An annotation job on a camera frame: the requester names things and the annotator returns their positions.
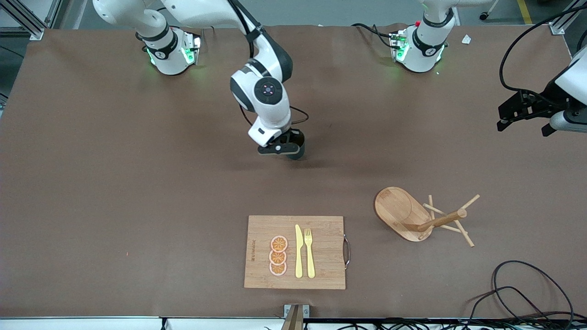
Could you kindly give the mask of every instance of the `yellow fork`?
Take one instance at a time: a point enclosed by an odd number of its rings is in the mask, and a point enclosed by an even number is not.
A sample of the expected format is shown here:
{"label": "yellow fork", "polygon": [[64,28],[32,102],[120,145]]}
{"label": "yellow fork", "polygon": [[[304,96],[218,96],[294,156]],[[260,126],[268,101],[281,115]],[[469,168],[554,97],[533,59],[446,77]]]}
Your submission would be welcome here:
{"label": "yellow fork", "polygon": [[314,278],[316,271],[314,270],[314,257],[312,256],[312,230],[309,228],[303,230],[303,241],[308,247],[308,277]]}

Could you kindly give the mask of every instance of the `yellow knife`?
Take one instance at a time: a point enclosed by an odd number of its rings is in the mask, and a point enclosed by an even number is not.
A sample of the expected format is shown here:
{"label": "yellow knife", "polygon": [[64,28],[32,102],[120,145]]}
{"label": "yellow knife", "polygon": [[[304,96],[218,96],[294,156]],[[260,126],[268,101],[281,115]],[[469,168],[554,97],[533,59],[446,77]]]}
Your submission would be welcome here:
{"label": "yellow knife", "polygon": [[302,278],[302,276],[303,276],[303,270],[302,270],[302,247],[303,247],[302,230],[299,228],[299,225],[295,225],[295,249],[296,249],[296,256],[295,256],[295,276],[297,278]]}

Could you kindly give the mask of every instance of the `orange slice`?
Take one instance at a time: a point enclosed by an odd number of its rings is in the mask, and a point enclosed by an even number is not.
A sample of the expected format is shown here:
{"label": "orange slice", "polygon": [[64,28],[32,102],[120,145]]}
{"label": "orange slice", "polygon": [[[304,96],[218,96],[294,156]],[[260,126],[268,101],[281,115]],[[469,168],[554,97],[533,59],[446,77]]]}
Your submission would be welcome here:
{"label": "orange slice", "polygon": [[286,270],[288,270],[288,265],[286,263],[282,265],[269,264],[269,271],[275,276],[281,276],[285,274]]}
{"label": "orange slice", "polygon": [[269,252],[269,261],[276,266],[283,265],[287,257],[285,252],[275,252],[273,250]]}
{"label": "orange slice", "polygon": [[288,240],[285,237],[279,235],[279,236],[275,236],[271,240],[271,249],[273,251],[283,252],[287,248],[288,248]]}

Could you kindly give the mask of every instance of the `wooden dowel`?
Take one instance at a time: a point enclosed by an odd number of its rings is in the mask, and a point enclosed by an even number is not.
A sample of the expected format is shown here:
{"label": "wooden dowel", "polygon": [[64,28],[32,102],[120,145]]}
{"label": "wooden dowel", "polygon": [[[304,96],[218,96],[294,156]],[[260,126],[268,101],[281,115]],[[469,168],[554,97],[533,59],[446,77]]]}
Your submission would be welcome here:
{"label": "wooden dowel", "polygon": [[430,227],[439,227],[443,224],[448,224],[453,222],[454,220],[459,220],[467,216],[467,211],[459,208],[455,212],[445,215],[442,218],[437,218],[435,220],[429,221],[425,224],[421,224],[417,227],[418,231],[425,231]]}
{"label": "wooden dowel", "polygon": [[444,229],[448,229],[448,230],[451,230],[451,231],[455,231],[457,233],[460,233],[461,232],[460,230],[458,230],[456,228],[453,228],[453,227],[450,227],[449,225],[445,225],[445,224],[441,225],[440,228],[444,228]]}
{"label": "wooden dowel", "polygon": [[461,230],[461,233],[463,234],[463,236],[465,236],[465,240],[467,240],[467,243],[469,243],[470,247],[474,247],[475,244],[473,244],[473,241],[471,241],[471,239],[469,238],[468,233],[465,231],[465,228],[463,228],[463,225],[461,224],[461,221],[455,221],[455,223],[457,223],[457,227],[458,229]]}
{"label": "wooden dowel", "polygon": [[480,197],[479,194],[475,195],[475,197],[471,198],[470,201],[468,201],[465,205],[463,205],[462,209],[464,210],[465,208],[471,206],[471,204],[473,202],[475,202],[479,197]]}
{"label": "wooden dowel", "polygon": [[[430,206],[434,206],[434,204],[432,203],[432,195],[428,195],[428,204]],[[435,217],[434,217],[434,211],[433,210],[429,210],[429,212],[430,212],[430,218],[432,220],[434,220],[435,219]]]}
{"label": "wooden dowel", "polygon": [[437,209],[437,208],[435,208],[433,206],[430,206],[430,205],[428,205],[426,203],[422,204],[422,206],[424,206],[425,208],[429,209],[430,211],[434,211],[434,212],[436,212],[436,213],[438,213],[440,215],[446,215],[446,213],[444,213],[444,212],[440,211],[439,209]]}

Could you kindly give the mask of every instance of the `table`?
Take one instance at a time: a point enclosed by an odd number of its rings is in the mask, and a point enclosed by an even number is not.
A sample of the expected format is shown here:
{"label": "table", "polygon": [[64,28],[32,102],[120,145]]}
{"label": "table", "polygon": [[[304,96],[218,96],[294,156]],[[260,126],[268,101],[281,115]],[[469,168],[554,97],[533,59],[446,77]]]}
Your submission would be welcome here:
{"label": "table", "polygon": [[[301,161],[261,157],[247,136],[229,90],[247,56],[236,30],[206,30],[200,65],[179,76],[157,73],[132,31],[46,31],[0,122],[0,315],[273,316],[306,303],[319,317],[462,317],[508,259],[544,269],[587,312],[585,136],[543,138],[540,119],[495,127],[511,94],[498,64],[525,28],[455,27],[424,74],[357,28],[268,28],[295,62],[292,105],[311,116]],[[541,90],[565,48],[538,29],[506,80]],[[445,211],[480,194],[463,221],[476,247],[441,229],[399,238],[373,210],[388,186]],[[347,289],[243,288],[251,214],[343,215]],[[566,308],[534,272],[508,267],[505,284]],[[488,300],[476,316],[507,314]]]}

